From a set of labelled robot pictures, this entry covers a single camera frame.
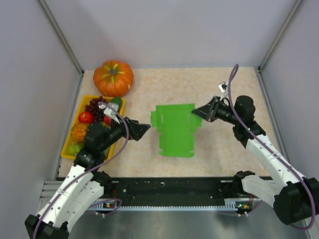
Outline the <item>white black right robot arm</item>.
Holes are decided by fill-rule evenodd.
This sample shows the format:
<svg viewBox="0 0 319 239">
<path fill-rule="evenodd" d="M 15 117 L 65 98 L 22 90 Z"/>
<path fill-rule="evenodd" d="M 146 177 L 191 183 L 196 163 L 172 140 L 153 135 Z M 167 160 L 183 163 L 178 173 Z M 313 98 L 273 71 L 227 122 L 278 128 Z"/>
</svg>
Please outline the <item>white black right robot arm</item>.
<svg viewBox="0 0 319 239">
<path fill-rule="evenodd" d="M 271 206 L 279 220 L 291 225 L 319 214 L 319 182 L 298 172 L 273 146 L 266 132 L 254 120 L 254 101 L 239 96 L 234 105 L 220 97 L 194 110 L 192 114 L 207 122 L 222 120 L 233 125 L 235 138 L 251 152 L 270 174 L 272 181 L 252 171 L 237 172 L 232 181 L 236 196 L 252 194 Z"/>
</svg>

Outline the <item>green paper box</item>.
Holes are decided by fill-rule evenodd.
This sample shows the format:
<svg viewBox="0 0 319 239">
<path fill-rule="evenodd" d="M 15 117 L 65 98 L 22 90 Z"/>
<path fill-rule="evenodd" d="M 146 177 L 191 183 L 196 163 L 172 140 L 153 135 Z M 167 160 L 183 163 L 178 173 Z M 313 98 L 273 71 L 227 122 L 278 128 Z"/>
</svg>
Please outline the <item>green paper box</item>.
<svg viewBox="0 0 319 239">
<path fill-rule="evenodd" d="M 196 130 L 202 119 L 193 115 L 195 104 L 157 105 L 151 126 L 159 132 L 159 154 L 164 157 L 194 157 Z"/>
</svg>

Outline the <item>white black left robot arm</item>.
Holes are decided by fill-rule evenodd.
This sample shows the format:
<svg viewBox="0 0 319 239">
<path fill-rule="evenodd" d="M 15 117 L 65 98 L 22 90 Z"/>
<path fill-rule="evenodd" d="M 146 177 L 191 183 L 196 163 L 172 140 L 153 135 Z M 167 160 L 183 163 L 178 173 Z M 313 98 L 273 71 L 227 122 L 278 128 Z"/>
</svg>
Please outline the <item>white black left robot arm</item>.
<svg viewBox="0 0 319 239">
<path fill-rule="evenodd" d="M 112 127 L 95 122 L 88 126 L 84 146 L 49 202 L 36 214 L 29 215 L 25 227 L 31 239 L 66 239 L 87 209 L 100 197 L 113 191 L 112 179 L 99 168 L 106 150 L 119 139 L 140 140 L 151 128 L 128 117 Z"/>
</svg>

